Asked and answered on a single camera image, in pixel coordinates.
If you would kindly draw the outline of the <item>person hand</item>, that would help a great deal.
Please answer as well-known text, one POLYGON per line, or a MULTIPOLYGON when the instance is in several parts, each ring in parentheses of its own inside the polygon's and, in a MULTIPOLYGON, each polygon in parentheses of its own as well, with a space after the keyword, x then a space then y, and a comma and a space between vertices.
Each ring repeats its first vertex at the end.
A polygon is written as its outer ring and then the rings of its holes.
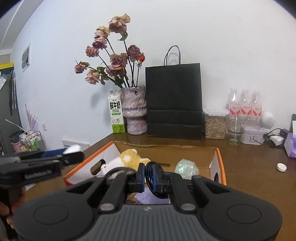
POLYGON ((26 188, 18 187, 12 200, 7 193, 1 191, 1 216, 6 217, 6 222, 12 229, 15 228, 13 223, 13 214, 25 203, 26 188))

